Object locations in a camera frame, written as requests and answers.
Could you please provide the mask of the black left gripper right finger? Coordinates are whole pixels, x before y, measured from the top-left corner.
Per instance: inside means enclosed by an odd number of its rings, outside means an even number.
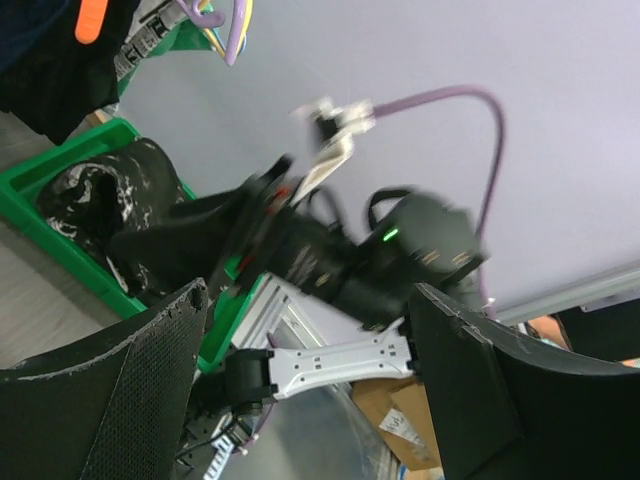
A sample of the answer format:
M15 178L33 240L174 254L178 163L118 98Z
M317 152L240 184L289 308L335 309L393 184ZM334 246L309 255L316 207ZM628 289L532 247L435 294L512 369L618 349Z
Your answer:
M408 303L449 479L635 479L639 373L555 347L426 285Z

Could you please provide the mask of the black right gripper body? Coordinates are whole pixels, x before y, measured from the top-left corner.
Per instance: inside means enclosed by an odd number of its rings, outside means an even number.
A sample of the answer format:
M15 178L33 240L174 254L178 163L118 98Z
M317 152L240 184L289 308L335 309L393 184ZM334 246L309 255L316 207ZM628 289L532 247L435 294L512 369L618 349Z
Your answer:
M283 155L235 189L177 203L159 223L115 234L110 250L165 293L198 278L210 298L224 285L244 293L265 272L285 279L300 255L300 215L291 200L299 180L287 177L292 163Z

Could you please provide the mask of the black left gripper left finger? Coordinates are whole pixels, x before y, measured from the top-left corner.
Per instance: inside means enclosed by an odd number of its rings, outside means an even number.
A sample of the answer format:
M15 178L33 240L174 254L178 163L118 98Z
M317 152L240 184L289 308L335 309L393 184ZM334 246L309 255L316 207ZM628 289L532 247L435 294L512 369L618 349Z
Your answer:
M4 479L169 479L207 289L155 306L1 372Z

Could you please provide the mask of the black white patterned trousers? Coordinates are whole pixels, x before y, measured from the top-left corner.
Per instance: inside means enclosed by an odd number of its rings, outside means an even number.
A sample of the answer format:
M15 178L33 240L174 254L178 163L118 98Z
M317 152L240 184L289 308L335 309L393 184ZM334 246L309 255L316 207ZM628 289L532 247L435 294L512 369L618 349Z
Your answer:
M171 206L188 198L164 150L138 138L61 171L41 189L36 206L54 231L91 257L128 297L149 307L170 291L145 266L117 256L110 242L117 233L160 223Z

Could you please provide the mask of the orange plastic hanger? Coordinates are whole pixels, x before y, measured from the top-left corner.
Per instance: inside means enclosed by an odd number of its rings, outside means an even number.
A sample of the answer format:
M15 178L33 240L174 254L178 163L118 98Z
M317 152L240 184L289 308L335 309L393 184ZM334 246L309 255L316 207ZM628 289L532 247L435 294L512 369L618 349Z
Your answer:
M108 0L81 0L75 25L75 38L83 45L95 42L101 32Z

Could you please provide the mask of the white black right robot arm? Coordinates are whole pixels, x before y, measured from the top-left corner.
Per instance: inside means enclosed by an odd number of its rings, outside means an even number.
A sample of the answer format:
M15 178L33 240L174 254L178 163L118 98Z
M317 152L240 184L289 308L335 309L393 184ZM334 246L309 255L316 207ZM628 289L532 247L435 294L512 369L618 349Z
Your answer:
M238 315L261 275L272 275L360 321L368 330L404 316L417 283L460 295L483 263L478 236L462 210L407 188L381 189L372 203L394 202L384 218L370 216L370 234L353 242L342 222L325 224L308 210L311 194L285 176L280 158L236 189L178 203L164 220L111 241L122 261L138 264L165 287L207 282L221 321Z

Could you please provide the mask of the purple plastic hanger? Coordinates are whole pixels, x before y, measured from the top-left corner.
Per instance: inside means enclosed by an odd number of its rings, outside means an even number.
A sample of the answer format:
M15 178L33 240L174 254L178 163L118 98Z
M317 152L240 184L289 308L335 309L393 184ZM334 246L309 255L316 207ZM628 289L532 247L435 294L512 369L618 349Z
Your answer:
M246 47L247 33L251 24L254 1L235 0L230 14L230 25L226 40L220 38L219 30L224 27L226 16L215 10L211 1L177 0L187 19L200 30L213 50L228 67L232 67Z

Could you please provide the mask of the cardboard box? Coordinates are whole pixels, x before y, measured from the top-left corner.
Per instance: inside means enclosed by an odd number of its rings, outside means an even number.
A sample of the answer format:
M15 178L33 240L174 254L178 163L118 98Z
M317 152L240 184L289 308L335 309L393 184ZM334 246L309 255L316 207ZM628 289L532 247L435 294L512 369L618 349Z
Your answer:
M441 466L429 401L416 377L358 381L351 398L410 471Z

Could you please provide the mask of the green plastic tray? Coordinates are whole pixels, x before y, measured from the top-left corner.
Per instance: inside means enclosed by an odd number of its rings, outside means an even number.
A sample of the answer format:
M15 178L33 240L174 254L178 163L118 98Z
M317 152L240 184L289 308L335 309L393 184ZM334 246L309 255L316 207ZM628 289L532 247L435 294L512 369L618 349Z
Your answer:
M138 136L139 132L128 121L116 118L1 174L1 215L122 318L143 311L145 306L127 296L111 274L71 240L51 229L36 210L36 197L63 169L123 147ZM273 317L255 307L262 298L264 284L264 281L257 283L240 303L226 296L220 298L215 323L203 340L198 359L202 371L215 368L230 345L238 349L268 346L267 333L273 329L269 321Z

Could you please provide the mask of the green hanging garment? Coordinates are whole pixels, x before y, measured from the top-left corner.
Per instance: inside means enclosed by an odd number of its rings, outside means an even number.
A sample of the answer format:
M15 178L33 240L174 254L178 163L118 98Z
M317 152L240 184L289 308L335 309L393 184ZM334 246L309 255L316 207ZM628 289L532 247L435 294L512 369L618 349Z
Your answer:
M155 42L155 36L152 35L151 45L154 46L153 50L144 45L135 46L134 42L130 41L121 47L114 59L119 96L123 95L142 60L159 57L168 52L213 50L204 34L188 20L175 26L159 42Z

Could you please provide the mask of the black hanging garment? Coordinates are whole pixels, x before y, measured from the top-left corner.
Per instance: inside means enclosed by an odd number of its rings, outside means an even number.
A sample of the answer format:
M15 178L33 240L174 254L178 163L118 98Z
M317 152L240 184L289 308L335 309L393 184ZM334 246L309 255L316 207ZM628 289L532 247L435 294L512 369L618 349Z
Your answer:
M98 39L61 50L32 49L1 73L1 111L37 134L62 144L87 115L119 100L114 58L122 47L137 1L110 1Z

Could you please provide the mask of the white black printed garment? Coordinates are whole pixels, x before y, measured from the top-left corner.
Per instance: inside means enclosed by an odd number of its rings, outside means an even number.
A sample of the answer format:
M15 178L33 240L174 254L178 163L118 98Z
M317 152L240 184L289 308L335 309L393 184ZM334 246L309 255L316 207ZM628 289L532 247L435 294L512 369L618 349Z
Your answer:
M129 33L114 58L117 81L128 76L186 19L176 1L141 1Z

